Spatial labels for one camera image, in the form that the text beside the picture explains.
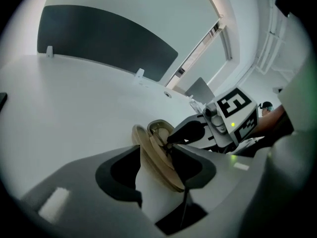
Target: white bracket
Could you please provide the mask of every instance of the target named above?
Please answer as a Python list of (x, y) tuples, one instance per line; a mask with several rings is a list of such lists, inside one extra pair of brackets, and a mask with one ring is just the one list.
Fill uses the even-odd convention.
[(285, 43), (285, 41), (281, 38), (281, 37), (279, 37), (279, 36), (277, 36), (276, 34), (274, 34), (274, 33), (272, 33), (271, 31), (269, 31), (269, 32), (266, 32), (268, 35), (270, 35), (270, 36), (272, 36), (273, 38), (276, 38), (278, 41), (280, 41), (281, 43)]
[(46, 49), (46, 57), (47, 58), (53, 58), (54, 57), (53, 46), (48, 46), (48, 48)]
[(134, 79), (133, 79), (133, 84), (138, 84), (141, 82), (141, 79), (143, 77), (143, 74), (144, 74), (144, 70), (143, 69), (138, 69), (137, 73), (135, 74), (134, 76)]

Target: small white clip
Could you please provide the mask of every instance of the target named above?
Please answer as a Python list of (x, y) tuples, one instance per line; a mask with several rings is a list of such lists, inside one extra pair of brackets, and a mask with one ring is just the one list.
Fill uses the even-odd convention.
[(48, 48), (46, 49), (46, 57), (47, 58), (53, 58), (54, 57), (53, 46), (48, 46)]
[(134, 75), (134, 80), (133, 80), (133, 84), (137, 84), (141, 82), (141, 79), (143, 77), (144, 74), (144, 70), (143, 69), (138, 69), (137, 73)]

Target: white table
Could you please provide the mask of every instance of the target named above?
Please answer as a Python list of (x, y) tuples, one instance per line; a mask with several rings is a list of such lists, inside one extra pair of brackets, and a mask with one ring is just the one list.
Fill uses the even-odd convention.
[[(20, 198), (64, 164), (132, 145), (135, 124), (164, 119), (177, 126), (195, 111), (189, 99), (147, 79), (95, 62), (24, 56), (0, 69), (0, 168)], [(182, 202), (141, 168), (137, 190), (154, 222)]]

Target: person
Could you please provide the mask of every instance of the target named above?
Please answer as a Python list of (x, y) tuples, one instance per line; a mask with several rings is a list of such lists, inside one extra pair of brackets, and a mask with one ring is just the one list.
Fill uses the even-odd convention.
[(283, 115), (286, 114), (282, 105), (278, 106), (274, 111), (265, 112), (264, 115), (262, 114), (262, 117), (259, 118), (258, 125), (254, 128), (248, 138), (267, 136), (274, 129)]
[(268, 101), (263, 102), (263, 104), (259, 104), (259, 108), (262, 109), (262, 117), (274, 110), (272, 103)]

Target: person's hand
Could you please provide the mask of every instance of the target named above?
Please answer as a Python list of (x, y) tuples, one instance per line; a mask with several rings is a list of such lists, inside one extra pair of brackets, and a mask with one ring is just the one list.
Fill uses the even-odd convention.
[(282, 105), (278, 106), (277, 109), (273, 110), (264, 117), (259, 118), (258, 125), (254, 128), (252, 133), (248, 136), (251, 137), (262, 137), (268, 135), (275, 127), (278, 119), (285, 112)]

